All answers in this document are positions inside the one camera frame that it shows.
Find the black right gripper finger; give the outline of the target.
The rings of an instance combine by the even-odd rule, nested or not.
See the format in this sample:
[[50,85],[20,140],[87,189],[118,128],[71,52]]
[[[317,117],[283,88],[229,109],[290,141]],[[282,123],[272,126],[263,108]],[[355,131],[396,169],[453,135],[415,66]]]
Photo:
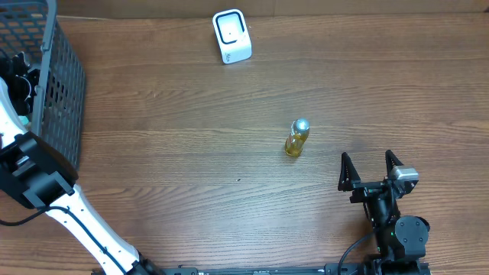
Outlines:
[[352,191],[358,184],[361,183],[361,178],[358,175],[351,158],[346,152],[342,153],[341,172],[338,180],[338,191]]
[[387,150],[385,152],[385,161],[386,161],[388,178],[391,178],[394,167],[403,165],[403,163],[396,157],[396,155],[391,150]]

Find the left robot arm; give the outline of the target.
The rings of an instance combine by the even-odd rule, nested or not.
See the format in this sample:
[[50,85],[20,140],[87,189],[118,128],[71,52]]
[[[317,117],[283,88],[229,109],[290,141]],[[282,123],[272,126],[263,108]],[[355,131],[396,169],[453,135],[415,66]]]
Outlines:
[[99,262],[102,274],[160,274],[162,270],[118,236],[91,206],[71,163],[21,120],[33,108],[39,74],[23,52],[1,58],[1,190],[35,213],[48,215]]

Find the yellow oil bottle silver cap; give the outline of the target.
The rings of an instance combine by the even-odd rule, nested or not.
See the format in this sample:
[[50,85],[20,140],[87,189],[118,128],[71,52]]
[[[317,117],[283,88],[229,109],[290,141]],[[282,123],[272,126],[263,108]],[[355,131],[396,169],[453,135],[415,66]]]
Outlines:
[[284,145],[284,150],[291,157],[298,157],[303,151],[303,145],[309,137],[309,121],[298,118],[290,126],[290,133]]

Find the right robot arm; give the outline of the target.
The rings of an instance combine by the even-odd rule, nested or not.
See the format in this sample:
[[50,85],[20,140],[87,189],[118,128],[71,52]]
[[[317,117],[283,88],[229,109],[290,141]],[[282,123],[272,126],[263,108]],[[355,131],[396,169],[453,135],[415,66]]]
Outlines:
[[[404,165],[391,150],[385,152],[387,175],[380,181],[363,182],[347,153],[342,153],[338,190],[350,192],[350,202],[361,203],[372,232],[350,245],[340,258],[337,274],[430,274],[426,256],[430,225],[422,217],[402,216],[397,200],[411,193],[419,182],[414,167]],[[374,238],[377,253],[346,267],[345,259],[358,245]]]

